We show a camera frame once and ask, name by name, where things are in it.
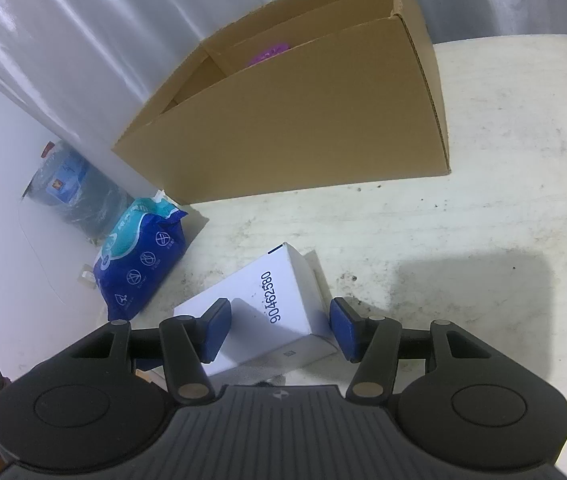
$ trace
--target white box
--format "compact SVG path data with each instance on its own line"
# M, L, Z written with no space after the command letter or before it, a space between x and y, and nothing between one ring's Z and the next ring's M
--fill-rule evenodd
M218 298L232 305L232 327L217 358L203 368L217 389L254 384L337 351L314 273L291 245L261 258L175 307L199 317Z

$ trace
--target curtain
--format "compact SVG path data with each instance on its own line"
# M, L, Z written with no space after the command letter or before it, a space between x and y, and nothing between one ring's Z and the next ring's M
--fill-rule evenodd
M102 167L144 101L199 40L268 1L0 0L0 81ZM434 42L567 34L567 0L419 1Z

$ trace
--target table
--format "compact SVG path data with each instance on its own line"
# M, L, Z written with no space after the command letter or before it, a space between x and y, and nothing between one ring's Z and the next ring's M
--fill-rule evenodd
M326 299L408 328L453 320L567 398L567 36L457 41L436 54L449 176L196 205L189 227L209 221L135 326L156 326L287 241L309 253ZM286 380L343 388L355 369L335 354ZM398 389L417 375L402 364ZM558 466L567 473L567 444Z

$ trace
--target wet wipes package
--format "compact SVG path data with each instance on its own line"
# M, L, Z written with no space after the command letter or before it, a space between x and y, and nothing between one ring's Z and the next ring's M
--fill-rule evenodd
M94 277L108 320L136 316L185 252L181 211L162 191L137 198L106 238Z

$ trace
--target wall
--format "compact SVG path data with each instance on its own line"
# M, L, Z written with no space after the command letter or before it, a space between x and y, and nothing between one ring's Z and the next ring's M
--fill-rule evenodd
M21 199L54 135L0 92L0 368L16 378L96 327L97 290L77 281L96 249Z

